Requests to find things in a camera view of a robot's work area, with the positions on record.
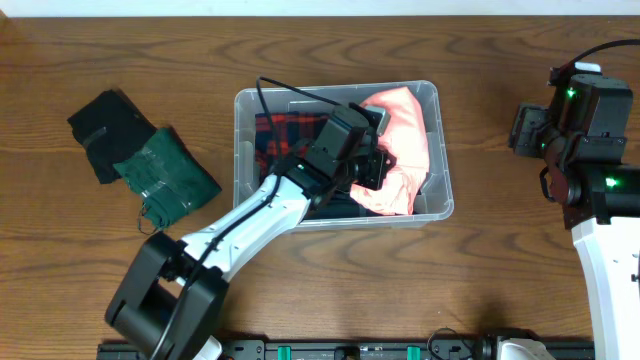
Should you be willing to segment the pink garment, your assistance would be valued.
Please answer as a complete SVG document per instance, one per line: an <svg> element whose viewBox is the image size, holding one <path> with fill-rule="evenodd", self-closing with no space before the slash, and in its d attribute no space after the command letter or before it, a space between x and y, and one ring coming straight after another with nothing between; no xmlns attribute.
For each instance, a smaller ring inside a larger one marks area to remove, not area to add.
<svg viewBox="0 0 640 360"><path fill-rule="evenodd" d="M412 215L418 192L430 167L422 107L407 87L375 93L361 105L383 108L390 120L379 138L379 148L396 158L380 190L352 185L350 197L381 215Z"/></svg>

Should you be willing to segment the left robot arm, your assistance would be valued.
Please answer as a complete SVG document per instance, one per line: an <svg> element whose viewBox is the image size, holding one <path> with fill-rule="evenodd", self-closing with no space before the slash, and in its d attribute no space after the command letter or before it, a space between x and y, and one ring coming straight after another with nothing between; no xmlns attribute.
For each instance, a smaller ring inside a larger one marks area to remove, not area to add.
<svg viewBox="0 0 640 360"><path fill-rule="evenodd" d="M105 321L147 359L216 360L214 327L234 275L279 235L354 184L378 190L394 157L379 148L390 114L337 105L320 134L275 163L247 200L179 240L163 232L141 246Z"/></svg>

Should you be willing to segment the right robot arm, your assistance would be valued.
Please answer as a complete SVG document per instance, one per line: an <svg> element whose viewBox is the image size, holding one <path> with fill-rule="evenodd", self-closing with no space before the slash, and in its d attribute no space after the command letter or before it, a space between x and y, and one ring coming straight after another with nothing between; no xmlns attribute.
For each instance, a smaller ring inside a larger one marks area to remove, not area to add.
<svg viewBox="0 0 640 360"><path fill-rule="evenodd" d="M561 206L583 269L598 359L639 356L639 169L623 163L633 92L577 71L549 106L523 103L508 145L540 158L543 196Z"/></svg>

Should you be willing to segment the red navy plaid garment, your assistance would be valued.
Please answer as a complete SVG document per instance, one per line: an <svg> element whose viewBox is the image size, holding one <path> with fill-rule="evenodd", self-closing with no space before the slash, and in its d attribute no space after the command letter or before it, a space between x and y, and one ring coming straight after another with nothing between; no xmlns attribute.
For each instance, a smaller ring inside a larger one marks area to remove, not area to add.
<svg viewBox="0 0 640 360"><path fill-rule="evenodd" d="M259 168L259 179L263 181L278 160L277 146L286 156L301 140L315 139L329 118L328 113L281 112L272 113L271 127L267 115L255 115L254 159Z"/></svg>

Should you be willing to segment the black garment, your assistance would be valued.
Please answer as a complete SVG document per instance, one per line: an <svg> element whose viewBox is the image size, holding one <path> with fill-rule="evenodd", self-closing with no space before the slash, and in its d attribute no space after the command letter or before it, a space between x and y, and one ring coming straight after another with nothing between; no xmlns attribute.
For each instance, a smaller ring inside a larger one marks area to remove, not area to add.
<svg viewBox="0 0 640 360"><path fill-rule="evenodd" d="M100 184L120 179L114 164L131 158L156 132L120 89L102 92L67 122Z"/></svg>

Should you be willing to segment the dark teal garment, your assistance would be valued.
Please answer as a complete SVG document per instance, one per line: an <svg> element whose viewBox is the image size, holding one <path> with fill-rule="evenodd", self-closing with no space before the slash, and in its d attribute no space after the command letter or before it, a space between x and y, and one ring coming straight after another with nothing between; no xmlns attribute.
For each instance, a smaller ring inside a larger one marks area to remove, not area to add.
<svg viewBox="0 0 640 360"><path fill-rule="evenodd" d="M313 207L304 217L305 220L335 220L344 218L377 217L375 213L346 193L336 192L333 196Z"/></svg>

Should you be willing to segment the dark green garment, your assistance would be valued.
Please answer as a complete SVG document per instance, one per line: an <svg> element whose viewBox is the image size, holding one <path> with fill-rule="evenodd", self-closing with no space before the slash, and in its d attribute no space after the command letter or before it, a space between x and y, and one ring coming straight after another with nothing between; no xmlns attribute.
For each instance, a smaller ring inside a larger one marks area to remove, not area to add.
<svg viewBox="0 0 640 360"><path fill-rule="evenodd" d="M162 231L221 193L220 185L183 146L171 128L158 129L129 159L114 165L142 200L139 215Z"/></svg>

